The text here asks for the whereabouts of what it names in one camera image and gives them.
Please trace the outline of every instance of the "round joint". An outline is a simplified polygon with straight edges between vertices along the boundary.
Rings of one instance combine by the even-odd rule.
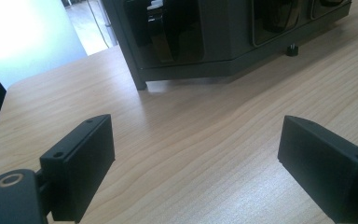
[[[7,188],[15,184],[18,184],[20,183],[20,181],[22,181],[23,178],[24,178],[23,174],[7,175],[2,179],[0,179],[0,188]]]

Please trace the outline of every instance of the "black plastic part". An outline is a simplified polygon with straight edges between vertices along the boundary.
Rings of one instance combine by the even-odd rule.
[[[336,223],[358,223],[358,147],[324,127],[286,116],[282,165]]]
[[[289,57],[296,57],[298,55],[298,46],[291,45],[286,49],[286,55]]]
[[[34,171],[0,175],[0,223],[47,224],[38,191]]]
[[[115,160],[110,115],[88,119],[40,158],[56,221],[80,222]]]

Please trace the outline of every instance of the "floor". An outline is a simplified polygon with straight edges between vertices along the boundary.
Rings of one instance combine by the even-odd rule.
[[[97,0],[83,1],[65,9],[88,55],[113,46]]]

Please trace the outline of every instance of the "device leg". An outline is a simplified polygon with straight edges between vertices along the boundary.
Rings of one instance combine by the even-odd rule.
[[[296,44],[291,44],[287,47],[286,55],[289,57],[296,57],[298,55],[298,46],[296,46]]]

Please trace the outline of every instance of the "wooden table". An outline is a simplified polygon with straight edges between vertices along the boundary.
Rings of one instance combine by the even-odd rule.
[[[116,47],[26,79],[0,115],[0,174],[37,171],[78,123],[106,113],[117,160],[82,223],[332,223],[277,152],[284,115],[358,145],[358,0],[298,57],[235,77],[137,91]]]

